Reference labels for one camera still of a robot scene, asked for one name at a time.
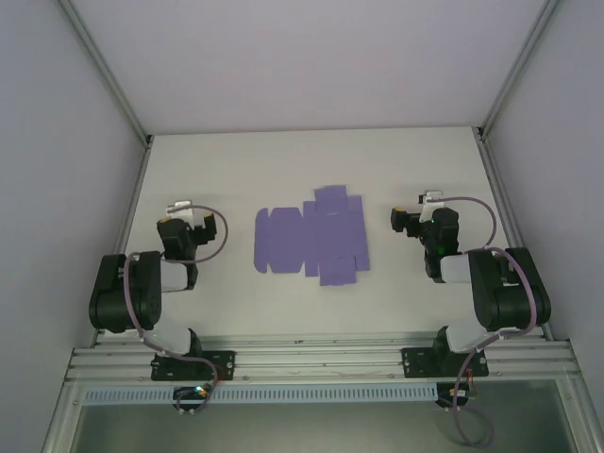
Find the purple corrugated cardboard box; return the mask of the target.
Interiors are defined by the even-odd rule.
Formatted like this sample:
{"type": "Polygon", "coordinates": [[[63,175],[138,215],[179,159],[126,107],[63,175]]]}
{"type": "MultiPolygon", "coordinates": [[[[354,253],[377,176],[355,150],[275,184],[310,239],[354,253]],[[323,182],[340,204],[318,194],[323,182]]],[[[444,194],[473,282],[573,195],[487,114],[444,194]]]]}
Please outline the purple corrugated cardboard box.
{"type": "Polygon", "coordinates": [[[256,215],[254,266],[262,274],[317,277],[322,287],[357,282],[371,269],[362,197],[345,185],[324,186],[299,209],[256,215]]]}

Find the grey metal floor panel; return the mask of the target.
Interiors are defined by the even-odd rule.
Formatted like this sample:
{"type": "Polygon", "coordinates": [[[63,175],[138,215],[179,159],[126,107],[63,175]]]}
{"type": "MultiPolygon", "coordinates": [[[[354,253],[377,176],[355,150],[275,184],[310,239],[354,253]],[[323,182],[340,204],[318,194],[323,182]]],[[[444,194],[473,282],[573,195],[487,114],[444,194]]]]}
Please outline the grey metal floor panel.
{"type": "Polygon", "coordinates": [[[495,443],[461,445],[432,404],[233,405],[197,415],[168,406],[90,407],[70,453],[577,453],[559,421],[519,415],[495,425],[495,443]]]}

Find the aluminium table side rail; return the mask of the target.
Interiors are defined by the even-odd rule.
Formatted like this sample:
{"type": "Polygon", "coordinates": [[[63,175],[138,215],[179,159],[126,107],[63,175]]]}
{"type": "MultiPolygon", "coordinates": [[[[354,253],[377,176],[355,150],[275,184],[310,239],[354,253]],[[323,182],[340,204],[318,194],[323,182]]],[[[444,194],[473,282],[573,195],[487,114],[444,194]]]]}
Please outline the aluminium table side rail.
{"type": "Polygon", "coordinates": [[[140,199],[140,193],[143,186],[143,181],[150,159],[151,149],[155,140],[154,135],[148,135],[146,137],[146,145],[143,151],[143,156],[138,167],[136,177],[133,182],[131,191],[129,192],[126,204],[126,211],[122,217],[122,221],[118,230],[118,236],[114,246],[111,249],[111,254],[122,254],[126,251],[128,237],[132,228],[132,223],[135,215],[135,211],[140,199]]]}

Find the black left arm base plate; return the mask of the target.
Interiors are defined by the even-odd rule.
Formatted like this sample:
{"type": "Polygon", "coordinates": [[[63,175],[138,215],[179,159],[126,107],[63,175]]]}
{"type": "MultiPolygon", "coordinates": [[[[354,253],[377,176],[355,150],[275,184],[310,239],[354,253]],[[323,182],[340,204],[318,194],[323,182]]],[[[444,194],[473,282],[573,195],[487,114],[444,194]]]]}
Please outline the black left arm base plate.
{"type": "MultiPolygon", "coordinates": [[[[203,351],[201,357],[211,362],[220,380],[233,379],[235,370],[235,352],[203,351]]],[[[214,379],[210,366],[199,361],[183,361],[156,354],[151,360],[151,375],[153,381],[209,381],[214,379]]]]}

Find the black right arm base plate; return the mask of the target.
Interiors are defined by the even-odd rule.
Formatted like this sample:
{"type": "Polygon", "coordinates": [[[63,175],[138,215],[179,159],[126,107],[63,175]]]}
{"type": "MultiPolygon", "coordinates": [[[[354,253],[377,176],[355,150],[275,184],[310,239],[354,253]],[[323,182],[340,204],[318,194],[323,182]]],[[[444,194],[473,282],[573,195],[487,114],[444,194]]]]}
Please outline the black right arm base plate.
{"type": "Polygon", "coordinates": [[[468,356],[468,353],[437,352],[432,347],[401,350],[406,378],[455,378],[468,356]]]}

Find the aluminium frame post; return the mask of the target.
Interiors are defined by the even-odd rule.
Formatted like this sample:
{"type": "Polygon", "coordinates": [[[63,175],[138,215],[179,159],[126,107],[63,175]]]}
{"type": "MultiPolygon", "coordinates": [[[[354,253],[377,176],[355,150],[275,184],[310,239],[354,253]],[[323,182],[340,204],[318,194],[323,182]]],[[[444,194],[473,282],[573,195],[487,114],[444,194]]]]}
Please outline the aluminium frame post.
{"type": "Polygon", "coordinates": [[[489,133],[503,109],[508,104],[517,85],[520,83],[529,64],[536,55],[537,49],[545,37],[551,22],[556,16],[560,6],[565,0],[543,0],[538,13],[522,42],[510,70],[507,72],[503,83],[498,90],[495,100],[490,106],[481,125],[476,128],[479,139],[485,142],[489,133]]]}
{"type": "Polygon", "coordinates": [[[74,0],[57,0],[57,3],[60,9],[65,13],[67,22],[74,30],[78,41],[84,47],[87,55],[92,61],[93,67],[103,79],[109,89],[110,95],[117,103],[120,111],[124,114],[131,129],[143,147],[149,149],[153,141],[153,136],[148,134],[143,127],[141,120],[138,118],[134,108],[128,101],[124,90],[103,56],[100,47],[86,25],[83,16],[76,7],[74,0]]]}

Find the aluminium mounting rail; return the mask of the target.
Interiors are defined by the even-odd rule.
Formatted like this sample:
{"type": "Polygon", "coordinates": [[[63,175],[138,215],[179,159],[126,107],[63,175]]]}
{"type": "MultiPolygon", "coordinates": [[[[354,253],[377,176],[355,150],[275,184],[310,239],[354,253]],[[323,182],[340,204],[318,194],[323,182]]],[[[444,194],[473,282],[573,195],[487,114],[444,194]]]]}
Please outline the aluminium mounting rail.
{"type": "MultiPolygon", "coordinates": [[[[236,383],[345,383],[404,380],[401,351],[432,343],[431,332],[365,335],[204,337],[208,350],[235,354],[236,383]]],[[[540,329],[498,341],[485,351],[490,380],[576,378],[578,360],[567,341],[549,341],[540,329]]],[[[73,351],[66,380],[148,383],[152,350],[125,336],[101,334],[94,346],[73,351]]]]}

